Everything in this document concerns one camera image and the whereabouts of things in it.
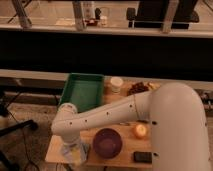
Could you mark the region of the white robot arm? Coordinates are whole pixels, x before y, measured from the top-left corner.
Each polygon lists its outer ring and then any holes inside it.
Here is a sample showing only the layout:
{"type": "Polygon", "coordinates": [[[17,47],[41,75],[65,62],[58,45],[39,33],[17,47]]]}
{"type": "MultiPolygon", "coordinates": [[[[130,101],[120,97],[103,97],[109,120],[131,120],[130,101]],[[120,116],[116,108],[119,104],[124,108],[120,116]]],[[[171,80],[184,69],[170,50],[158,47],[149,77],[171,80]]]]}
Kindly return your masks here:
{"type": "Polygon", "coordinates": [[[83,113],[63,104],[51,130],[71,145],[80,141],[82,130],[136,120],[150,122],[153,171],[211,171],[204,106],[183,83],[166,83],[83,113]]]}

